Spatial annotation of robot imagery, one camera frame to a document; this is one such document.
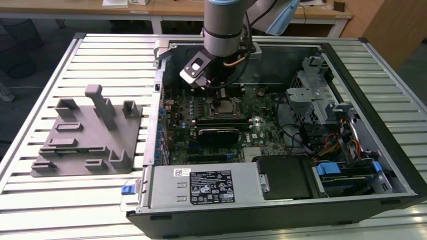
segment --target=aluminum extrusion table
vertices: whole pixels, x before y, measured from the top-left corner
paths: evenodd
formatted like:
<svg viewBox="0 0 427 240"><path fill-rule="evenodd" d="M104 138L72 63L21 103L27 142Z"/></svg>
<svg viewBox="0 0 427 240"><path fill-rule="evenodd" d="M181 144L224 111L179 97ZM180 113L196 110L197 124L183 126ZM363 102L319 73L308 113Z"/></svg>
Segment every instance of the aluminum extrusion table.
<svg viewBox="0 0 427 240"><path fill-rule="evenodd" d="M0 238L143 240L144 233L120 210L121 185L141 177L151 94L156 79L156 40L200 40L188 35L77 34L0 163ZM364 94L427 180L427 108L368 43L358 39L255 37L254 41L330 42ZM103 85L112 104L135 100L143 118L133 171L120 175L29 175L49 134L60 98L92 105L88 84ZM274 240L427 239L427 206L384 212L356 224L235 233L188 239Z"/></svg>

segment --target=warning label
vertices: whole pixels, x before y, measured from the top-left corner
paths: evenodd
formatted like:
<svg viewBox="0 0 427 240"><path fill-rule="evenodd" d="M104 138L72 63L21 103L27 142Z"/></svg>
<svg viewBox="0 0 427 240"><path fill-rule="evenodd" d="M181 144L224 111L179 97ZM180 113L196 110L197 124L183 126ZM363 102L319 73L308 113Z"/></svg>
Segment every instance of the warning label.
<svg viewBox="0 0 427 240"><path fill-rule="evenodd" d="M192 205L234 203L232 171L191 172L189 191Z"/></svg>

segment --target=motherboard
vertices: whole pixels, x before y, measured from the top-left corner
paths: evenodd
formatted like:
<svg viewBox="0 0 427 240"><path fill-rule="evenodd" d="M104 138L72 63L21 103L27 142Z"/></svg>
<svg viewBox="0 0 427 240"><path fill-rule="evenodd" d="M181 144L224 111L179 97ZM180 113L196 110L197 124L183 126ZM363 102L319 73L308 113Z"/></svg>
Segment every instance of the motherboard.
<svg viewBox="0 0 427 240"><path fill-rule="evenodd" d="M240 86L219 96L185 89L165 100L169 165L243 163L286 155L276 121L279 94L264 85Z"/></svg>

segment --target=light blue plastic part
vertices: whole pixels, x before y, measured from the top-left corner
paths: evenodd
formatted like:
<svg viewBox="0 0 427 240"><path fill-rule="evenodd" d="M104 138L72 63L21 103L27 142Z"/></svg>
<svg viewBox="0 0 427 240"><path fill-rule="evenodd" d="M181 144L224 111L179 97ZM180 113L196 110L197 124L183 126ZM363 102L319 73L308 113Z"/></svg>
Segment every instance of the light blue plastic part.
<svg viewBox="0 0 427 240"><path fill-rule="evenodd" d="M380 165L380 163L378 161L374 161L372 165L374 165L376 173L383 171L382 165Z"/></svg>
<svg viewBox="0 0 427 240"><path fill-rule="evenodd" d="M286 31L291 23L291 19L299 7L299 4L300 4L300 0L291 0L291 3L282 10L279 16L276 17L271 26L268 27L266 31L267 34L271 34L275 36L279 36L283 34L283 32Z"/></svg>
<svg viewBox="0 0 427 240"><path fill-rule="evenodd" d="M319 176L326 174L340 174L342 170L335 162L320 163L316 167Z"/></svg>
<svg viewBox="0 0 427 240"><path fill-rule="evenodd" d="M208 0L215 5L231 5L239 2L240 0Z"/></svg>
<svg viewBox="0 0 427 240"><path fill-rule="evenodd" d="M121 195L135 195L135 185L121 186Z"/></svg>

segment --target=small white sticker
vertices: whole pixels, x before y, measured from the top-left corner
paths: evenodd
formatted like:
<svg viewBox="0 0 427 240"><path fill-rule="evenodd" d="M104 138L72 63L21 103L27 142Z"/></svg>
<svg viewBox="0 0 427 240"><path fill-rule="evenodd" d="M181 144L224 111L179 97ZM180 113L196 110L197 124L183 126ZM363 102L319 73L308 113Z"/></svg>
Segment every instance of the small white sticker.
<svg viewBox="0 0 427 240"><path fill-rule="evenodd" d="M131 14L148 14L148 11L131 11Z"/></svg>
<svg viewBox="0 0 427 240"><path fill-rule="evenodd" d="M191 168L173 168L173 177L188 177L191 172Z"/></svg>

